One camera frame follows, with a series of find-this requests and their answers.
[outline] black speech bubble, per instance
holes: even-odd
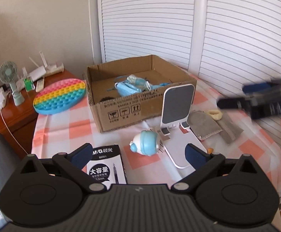
[[[100,163],[90,169],[89,175],[102,183],[104,181],[109,181],[110,170],[107,165]]]

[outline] wooden side table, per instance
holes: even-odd
[[[44,81],[44,87],[67,78],[75,78],[75,76],[67,70],[64,70],[64,72],[46,77]],[[19,144],[26,150],[27,153],[31,153],[32,139],[38,116],[33,108],[33,100],[37,93],[35,92],[35,90],[26,92],[26,90],[23,89],[21,91],[21,94],[25,98],[24,103],[19,106],[15,106],[14,101],[11,98],[12,96],[8,97],[6,106],[2,109],[2,115],[10,132],[17,139]],[[1,114],[0,133],[14,149],[15,153],[22,159],[26,155],[26,153],[10,135],[2,120]]]

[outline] green fan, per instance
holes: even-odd
[[[17,90],[15,80],[17,79],[17,65],[12,61],[6,61],[0,66],[0,80],[4,84],[9,84],[12,89],[12,95],[15,106],[22,104],[25,99]]]

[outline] pop it toy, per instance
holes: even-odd
[[[64,79],[38,93],[33,100],[33,107],[42,115],[60,113],[81,101],[85,91],[85,84],[80,79]]]

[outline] yellow scrunchie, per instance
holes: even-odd
[[[210,110],[206,112],[209,116],[213,118],[214,121],[222,119],[222,112],[218,109]]]

